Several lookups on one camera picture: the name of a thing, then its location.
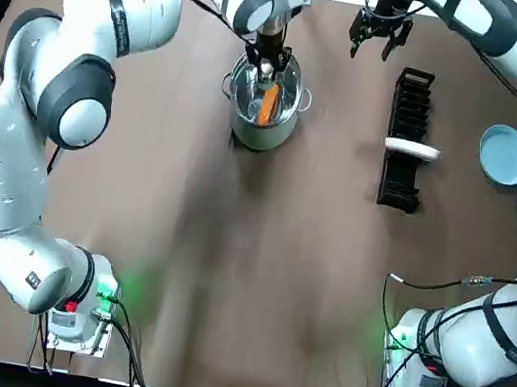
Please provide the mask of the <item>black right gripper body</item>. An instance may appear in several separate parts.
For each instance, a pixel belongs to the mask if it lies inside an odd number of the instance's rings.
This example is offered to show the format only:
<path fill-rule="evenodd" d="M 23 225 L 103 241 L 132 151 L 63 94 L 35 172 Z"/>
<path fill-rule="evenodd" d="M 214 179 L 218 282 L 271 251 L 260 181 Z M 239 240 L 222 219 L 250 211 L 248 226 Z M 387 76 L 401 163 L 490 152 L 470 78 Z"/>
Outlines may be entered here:
<path fill-rule="evenodd" d="M 410 21 L 408 11 L 411 4 L 411 0 L 377 0 L 369 13 L 370 25 L 399 28 L 403 22 Z"/>

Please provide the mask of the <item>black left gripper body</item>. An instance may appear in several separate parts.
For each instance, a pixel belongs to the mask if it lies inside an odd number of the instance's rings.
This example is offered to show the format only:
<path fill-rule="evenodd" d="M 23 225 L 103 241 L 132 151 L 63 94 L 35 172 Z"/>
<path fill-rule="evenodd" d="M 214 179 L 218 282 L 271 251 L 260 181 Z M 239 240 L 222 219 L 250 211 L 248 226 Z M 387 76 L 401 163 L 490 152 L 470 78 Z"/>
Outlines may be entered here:
<path fill-rule="evenodd" d="M 265 34 L 257 31 L 254 50 L 261 58 L 277 60 L 283 52 L 284 36 L 282 34 Z"/>

